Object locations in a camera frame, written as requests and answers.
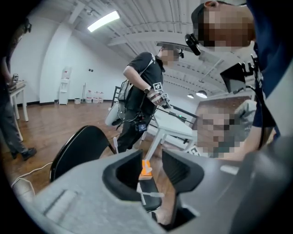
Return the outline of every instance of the chair backrest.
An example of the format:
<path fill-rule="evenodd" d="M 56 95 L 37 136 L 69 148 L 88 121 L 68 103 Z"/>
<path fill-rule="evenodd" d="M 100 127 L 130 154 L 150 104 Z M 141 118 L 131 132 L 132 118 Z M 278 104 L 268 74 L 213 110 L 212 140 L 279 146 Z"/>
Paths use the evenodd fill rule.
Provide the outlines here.
<path fill-rule="evenodd" d="M 69 171 L 71 168 L 100 158 L 103 151 L 113 147 L 101 129 L 96 126 L 84 126 L 62 147 L 54 159 L 50 170 L 50 181 Z"/>

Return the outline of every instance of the fluorescent light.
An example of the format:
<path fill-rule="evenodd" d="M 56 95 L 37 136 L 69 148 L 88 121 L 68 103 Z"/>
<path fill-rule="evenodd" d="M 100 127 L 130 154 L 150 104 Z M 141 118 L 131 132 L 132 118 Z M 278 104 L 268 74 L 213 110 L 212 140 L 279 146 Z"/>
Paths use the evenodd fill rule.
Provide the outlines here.
<path fill-rule="evenodd" d="M 88 27 L 87 29 L 90 31 L 90 32 L 93 32 L 95 31 L 96 29 L 100 28 L 101 26 L 105 25 L 105 24 L 108 24 L 114 20 L 117 20 L 119 19 L 120 16 L 118 14 L 117 11 L 113 11 L 112 13 L 104 16 L 103 18 L 99 19 L 98 21 L 94 22 L 90 27 Z"/>
<path fill-rule="evenodd" d="M 201 98 L 207 98 L 207 94 L 205 91 L 201 90 L 201 91 L 198 91 L 196 93 L 197 96 L 201 97 Z"/>

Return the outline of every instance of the orange object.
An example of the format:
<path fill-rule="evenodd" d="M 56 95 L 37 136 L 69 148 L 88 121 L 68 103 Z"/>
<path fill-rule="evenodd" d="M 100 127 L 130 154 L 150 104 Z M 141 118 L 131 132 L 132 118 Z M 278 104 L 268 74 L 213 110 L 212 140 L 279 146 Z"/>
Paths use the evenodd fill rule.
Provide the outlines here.
<path fill-rule="evenodd" d="M 139 180 L 149 180 L 152 178 L 152 172 L 147 172 L 146 167 L 151 168 L 150 161 L 143 160 L 142 161 L 142 171 L 139 176 Z"/>

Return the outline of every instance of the black sneaker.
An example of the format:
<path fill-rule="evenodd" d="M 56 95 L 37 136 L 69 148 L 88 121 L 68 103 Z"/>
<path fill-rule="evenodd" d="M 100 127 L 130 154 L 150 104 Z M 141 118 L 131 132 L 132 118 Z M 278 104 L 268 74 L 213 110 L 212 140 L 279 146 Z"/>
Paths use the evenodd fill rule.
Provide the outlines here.
<path fill-rule="evenodd" d="M 23 161 L 28 160 L 30 157 L 33 157 L 37 153 L 35 148 L 29 148 L 27 152 L 22 153 Z"/>
<path fill-rule="evenodd" d="M 13 158 L 13 159 L 16 159 L 16 158 L 17 158 L 17 154 L 18 154 L 17 152 L 16 152 L 16 153 L 11 153 L 12 158 Z"/>

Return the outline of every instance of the white table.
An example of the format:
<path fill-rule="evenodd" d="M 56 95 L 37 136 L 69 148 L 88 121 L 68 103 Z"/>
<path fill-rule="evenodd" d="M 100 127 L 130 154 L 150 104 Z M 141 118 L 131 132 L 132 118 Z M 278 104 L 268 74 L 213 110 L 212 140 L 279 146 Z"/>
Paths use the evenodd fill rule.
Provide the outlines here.
<path fill-rule="evenodd" d="M 24 119 L 27 122 L 28 121 L 28 116 L 27 116 L 27 102 L 26 102 L 26 98 L 25 98 L 25 88 L 26 88 L 26 82 L 19 82 L 16 85 L 16 89 L 13 90 L 12 92 L 10 92 L 10 101 L 11 104 L 14 106 L 14 112 L 15 112 L 15 116 L 16 119 L 20 119 L 19 117 L 19 113 L 18 113 L 18 108 L 17 108 L 17 101 L 16 101 L 16 97 L 19 93 L 22 93 L 22 108 L 23 108 L 23 115 L 24 115 Z M 21 140 L 23 141 L 23 137 L 21 135 L 21 132 L 19 130 L 18 124 L 16 122 L 16 126 L 20 135 Z"/>
<path fill-rule="evenodd" d="M 157 134 L 146 154 L 145 160 L 151 159 L 160 141 L 161 144 L 163 144 L 168 135 L 180 137 L 183 139 L 190 139 L 191 141 L 188 143 L 185 149 L 189 149 L 195 144 L 197 139 L 196 131 L 192 130 L 177 117 L 158 110 L 155 113 L 154 118 L 157 123 Z"/>

